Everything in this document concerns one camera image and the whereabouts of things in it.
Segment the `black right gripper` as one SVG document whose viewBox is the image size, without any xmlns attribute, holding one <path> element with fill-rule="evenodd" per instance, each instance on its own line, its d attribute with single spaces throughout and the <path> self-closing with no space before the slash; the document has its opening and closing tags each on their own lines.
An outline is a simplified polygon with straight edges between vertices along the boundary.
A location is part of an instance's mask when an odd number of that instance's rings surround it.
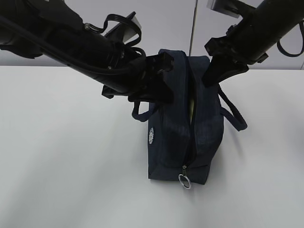
<svg viewBox="0 0 304 228">
<path fill-rule="evenodd" d="M 246 73 L 247 65 L 262 63 L 268 58 L 265 50 L 250 44 L 254 36 L 245 34 L 238 26 L 230 26 L 226 35 L 211 38 L 205 49 L 212 60 L 202 77 L 205 87 L 218 84 L 233 76 Z"/>
</svg>

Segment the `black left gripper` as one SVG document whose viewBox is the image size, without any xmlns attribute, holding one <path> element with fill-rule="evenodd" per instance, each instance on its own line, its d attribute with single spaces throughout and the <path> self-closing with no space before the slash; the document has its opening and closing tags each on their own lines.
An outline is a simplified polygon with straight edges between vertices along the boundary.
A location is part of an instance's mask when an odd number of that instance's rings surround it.
<svg viewBox="0 0 304 228">
<path fill-rule="evenodd" d="M 173 70 L 174 57 L 167 52 L 146 56 L 139 47 L 131 50 L 140 56 L 129 62 L 130 72 L 119 76 L 121 89 L 104 85 L 102 95 L 108 99 L 126 96 L 129 102 L 172 103 L 173 91 L 165 83 L 164 76 Z"/>
</svg>

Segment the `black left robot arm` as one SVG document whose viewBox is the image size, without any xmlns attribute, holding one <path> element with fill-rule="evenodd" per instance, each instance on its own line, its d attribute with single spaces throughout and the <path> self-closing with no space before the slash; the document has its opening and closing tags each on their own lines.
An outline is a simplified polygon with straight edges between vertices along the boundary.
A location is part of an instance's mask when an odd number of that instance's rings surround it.
<svg viewBox="0 0 304 228">
<path fill-rule="evenodd" d="M 0 48 L 35 59 L 48 56 L 103 84 L 102 95 L 130 102 L 169 104 L 173 92 L 163 73 L 173 68 L 167 53 L 147 56 L 137 44 L 136 13 L 109 14 L 102 28 L 84 23 L 62 0 L 3 0 Z"/>
</svg>

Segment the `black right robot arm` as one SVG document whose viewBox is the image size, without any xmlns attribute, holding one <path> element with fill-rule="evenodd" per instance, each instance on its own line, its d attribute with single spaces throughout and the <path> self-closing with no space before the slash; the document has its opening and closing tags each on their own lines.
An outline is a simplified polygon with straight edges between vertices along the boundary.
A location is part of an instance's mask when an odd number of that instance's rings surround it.
<svg viewBox="0 0 304 228">
<path fill-rule="evenodd" d="M 304 2 L 302 0 L 264 0 L 256 8 L 240 0 L 210 0 L 207 7 L 242 20 L 229 27 L 226 35 L 211 38 L 205 45 L 211 63 L 202 77 L 206 87 L 232 76 L 245 73 L 249 65 L 262 63 L 267 51 L 277 45 L 288 57 L 280 39 L 296 25 L 304 30 Z"/>
</svg>

